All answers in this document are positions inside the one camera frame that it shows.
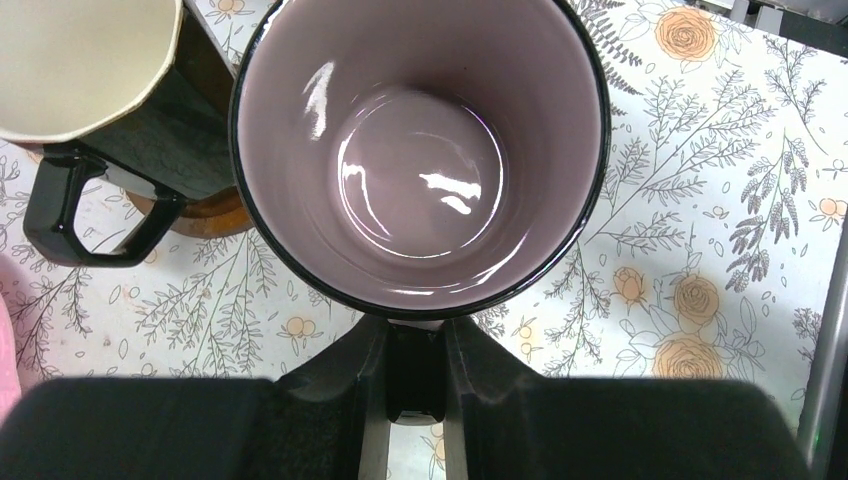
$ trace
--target cup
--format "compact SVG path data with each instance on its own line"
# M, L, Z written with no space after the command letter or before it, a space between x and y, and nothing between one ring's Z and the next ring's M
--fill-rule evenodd
M181 0L0 2L0 138L44 155L24 233L49 261L136 265L187 205L233 188L235 70L195 9ZM92 253L74 231L93 178L154 199L111 253Z
M539 279L598 197L603 70L564 0L282 1L230 112L254 223L303 280L391 319Z

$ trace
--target mug rim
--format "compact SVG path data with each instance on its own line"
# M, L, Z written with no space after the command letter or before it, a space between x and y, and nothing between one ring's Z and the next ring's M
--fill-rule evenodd
M592 68L593 80L595 83L595 87L598 93L599 100L599 108L600 108L600 145L598 151L598 160L595 167L595 175L592 180L592 185L589 188L589 193L586 196L585 201L583 202L583 207L580 210L580 214L578 216L578 220L571 227L571 230L567 235L563 238L562 242L556 247L556 249L538 266L536 266L528 275L524 276L517 282L515 282L512 286L502 289L497 293L489 295L486 298L481 300L477 300L475 302L467 303L464 305L458 305L455 307L448 308L440 308L440 309L427 309L427 310L414 310L414 309L406 309L406 308L396 308L396 307L388 307L384 305L379 305L373 302L365 301L349 295L337 288L332 287L327 284L316 275L312 274L304 265L298 262L286 248L280 243L274 234L271 232L268 225L262 218L262 215L259 214L259 210L256 208L256 204L253 201L253 197L250 194L247 180L245 177L245 171L241 160L241 152L239 150L238 145L238 115L239 109L241 106L241 91L244 85L245 77L247 74L247 70L250 66L251 60L253 58L256 49L259 47L259 44L264 39L265 35L268 33L268 29L265 26L268 25L269 20L273 20L277 14L286 6L286 4L291 0L277 0L271 8L268 9L268 12L263 16L262 20L256 27L253 35L248 41L247 48L245 49L244 55L242 56L241 65L239 67L239 71L236 75L235 83L233 84L233 94L230 98L230 110L229 110L229 125L228 125L228 137L230 141L230 159L233 168L233 176L235 177L236 186L238 187L239 195L241 196L242 202L244 203L245 209L247 210L248 215L250 216L256 230L271 248L275 255L283 262L283 264L288 267L294 274L303 280L308 286L318 290L322 294L330 297L331 300L335 300L343 305L346 305L351 308L355 308L360 312L380 316L383 318L391 318L397 320L447 320L451 318L462 317L466 315L471 315L474 313L478 313L480 311L486 310L488 308L499 305L519 293L527 290L531 285L536 283L542 276L550 272L553 267L559 263L560 260L568 253L574 243L577 242L580 233L586 227L588 223L589 216L592 214L592 211L597 204L598 198L600 197L601 188L603 186L603 180L607 173L607 167L609 164L609 153L610 146L612 141L612 117L610 110L610 98L609 91L607 87L606 77L604 75L603 64L601 63L600 56L598 55L597 49L595 48L594 43L592 42L592 38L589 35L588 30L583 25L580 17L571 8L570 5L566 2L566 0L546 0L552 2L559 11L568 19L569 24L572 28L574 28L577 36L580 38L580 42L583 45L583 48L588 55L589 64Z

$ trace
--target black mug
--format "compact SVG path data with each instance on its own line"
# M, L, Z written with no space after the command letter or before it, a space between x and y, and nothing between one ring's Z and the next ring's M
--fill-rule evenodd
M143 261L183 209L234 188L227 110L235 70L191 1L0 3L0 138L44 155L24 233L65 266ZM103 178L154 199L111 253L74 232Z

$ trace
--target floral tablecloth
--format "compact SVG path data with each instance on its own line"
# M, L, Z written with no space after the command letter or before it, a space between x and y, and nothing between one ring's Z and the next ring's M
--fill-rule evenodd
M554 271L477 322L547 375L743 379L797 426L848 207L848 62L664 0L574 3L613 103L602 198ZM198 4L236 62L269 6ZM51 265L21 233L36 160L0 148L0 290L25 388L276 378L357 319L255 231L169 234L133 269ZM79 231L105 249L140 217L94 182ZM440 426L393 428L391 476L439 478L444 459Z

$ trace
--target pink object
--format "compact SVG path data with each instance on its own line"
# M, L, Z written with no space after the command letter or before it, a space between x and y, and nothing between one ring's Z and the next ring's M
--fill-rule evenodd
M15 368L15 337L6 304L0 301L0 422L21 398L21 384Z

